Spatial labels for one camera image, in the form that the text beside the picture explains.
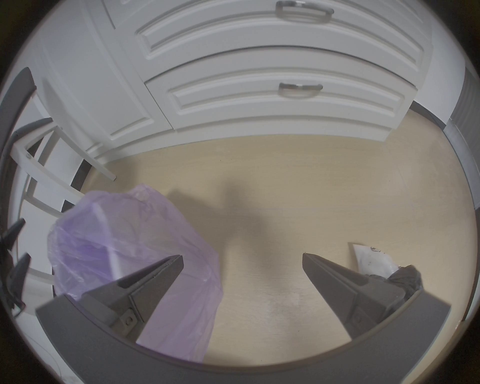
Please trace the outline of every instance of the wooden floor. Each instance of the wooden floor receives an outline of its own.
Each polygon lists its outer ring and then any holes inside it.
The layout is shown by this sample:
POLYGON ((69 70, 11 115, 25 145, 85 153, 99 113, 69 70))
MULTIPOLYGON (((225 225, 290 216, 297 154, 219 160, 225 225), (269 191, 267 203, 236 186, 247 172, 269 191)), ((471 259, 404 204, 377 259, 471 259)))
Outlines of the wooden floor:
POLYGON ((385 143, 334 136, 255 136, 159 149, 92 171, 83 192, 146 183, 220 255, 224 297, 206 363, 297 360, 350 339, 301 267, 303 252, 356 269, 349 243, 415 265, 451 304, 410 382, 446 345, 472 290, 473 203, 442 131, 409 112, 385 143))

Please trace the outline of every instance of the drawer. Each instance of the drawer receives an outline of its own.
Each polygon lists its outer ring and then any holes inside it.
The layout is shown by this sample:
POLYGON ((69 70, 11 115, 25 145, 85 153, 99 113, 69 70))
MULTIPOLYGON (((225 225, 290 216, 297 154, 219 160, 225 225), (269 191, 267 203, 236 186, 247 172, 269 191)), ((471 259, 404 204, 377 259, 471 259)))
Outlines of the drawer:
POLYGON ((210 56, 163 73, 146 86, 174 129, 292 116, 393 129, 416 93, 407 81, 364 60, 292 47, 210 56), (306 89, 295 89, 297 84, 306 89))
POLYGON ((144 81, 186 62, 240 48, 298 46, 355 56, 417 88, 432 54, 416 0, 106 0, 115 34, 144 81))

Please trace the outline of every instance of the white drawer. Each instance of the white drawer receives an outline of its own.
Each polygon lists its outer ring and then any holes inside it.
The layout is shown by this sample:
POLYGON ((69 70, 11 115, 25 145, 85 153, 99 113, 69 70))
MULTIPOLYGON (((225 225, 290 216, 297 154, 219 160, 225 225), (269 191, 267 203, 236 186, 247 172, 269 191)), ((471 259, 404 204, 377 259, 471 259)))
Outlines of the white drawer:
POLYGON ((417 0, 106 0, 119 41, 144 81, 186 62, 239 48, 299 46, 346 53, 423 83, 432 45, 417 0))
POLYGON ((174 129, 283 116, 393 129, 416 93, 407 81, 366 61, 292 47, 210 56, 163 73, 146 85, 174 129), (280 83, 317 88, 281 89, 280 83))

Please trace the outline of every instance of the purple plastic bag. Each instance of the purple plastic bag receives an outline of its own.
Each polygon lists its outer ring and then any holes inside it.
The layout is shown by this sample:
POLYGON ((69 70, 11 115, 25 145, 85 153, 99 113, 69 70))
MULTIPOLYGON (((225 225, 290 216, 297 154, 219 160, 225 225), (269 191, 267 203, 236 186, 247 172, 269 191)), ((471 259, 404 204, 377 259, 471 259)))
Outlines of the purple plastic bag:
POLYGON ((55 291, 76 300, 176 254, 183 256, 183 271, 137 343, 201 362, 223 295, 218 254, 165 196, 144 184, 128 193, 89 192, 48 235, 55 291))

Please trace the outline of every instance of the metal handle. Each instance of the metal handle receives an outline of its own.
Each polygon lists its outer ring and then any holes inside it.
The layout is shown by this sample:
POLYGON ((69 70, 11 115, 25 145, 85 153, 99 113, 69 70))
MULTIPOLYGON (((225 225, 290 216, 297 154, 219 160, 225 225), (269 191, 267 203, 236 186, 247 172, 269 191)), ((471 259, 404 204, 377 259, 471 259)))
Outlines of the metal handle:
POLYGON ((284 7, 298 7, 305 9, 313 9, 315 11, 325 12, 327 15, 333 15, 335 12, 332 8, 324 7, 320 4, 310 3, 301 0, 280 0, 276 2, 276 8, 282 9, 284 7))
POLYGON ((302 84, 285 84, 280 83, 278 89, 295 89, 298 91, 321 91, 324 88, 321 84, 316 85, 302 85, 302 84))

